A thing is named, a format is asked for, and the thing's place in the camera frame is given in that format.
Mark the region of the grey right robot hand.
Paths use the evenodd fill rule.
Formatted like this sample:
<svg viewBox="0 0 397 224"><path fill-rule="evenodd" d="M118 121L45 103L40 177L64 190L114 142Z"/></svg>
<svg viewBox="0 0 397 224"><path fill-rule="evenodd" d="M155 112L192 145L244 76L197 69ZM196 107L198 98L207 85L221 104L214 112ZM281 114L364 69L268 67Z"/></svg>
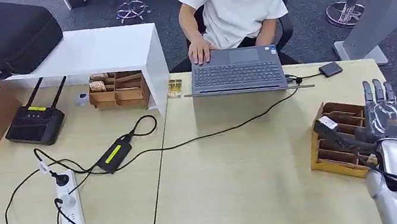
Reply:
<svg viewBox="0 0 397 224"><path fill-rule="evenodd" d="M357 139L365 143L397 139L397 89L388 81L362 82L364 90L364 128L356 129Z"/></svg>

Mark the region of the person's right hand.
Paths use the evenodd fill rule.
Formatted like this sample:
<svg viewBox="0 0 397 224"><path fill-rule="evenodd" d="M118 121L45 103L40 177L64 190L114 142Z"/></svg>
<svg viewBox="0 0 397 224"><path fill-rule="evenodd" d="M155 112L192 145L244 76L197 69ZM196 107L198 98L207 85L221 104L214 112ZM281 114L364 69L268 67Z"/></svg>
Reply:
<svg viewBox="0 0 397 224"><path fill-rule="evenodd" d="M216 50L202 35L194 37L188 47L188 57L193 65L203 65L210 62L210 51Z"/></svg>

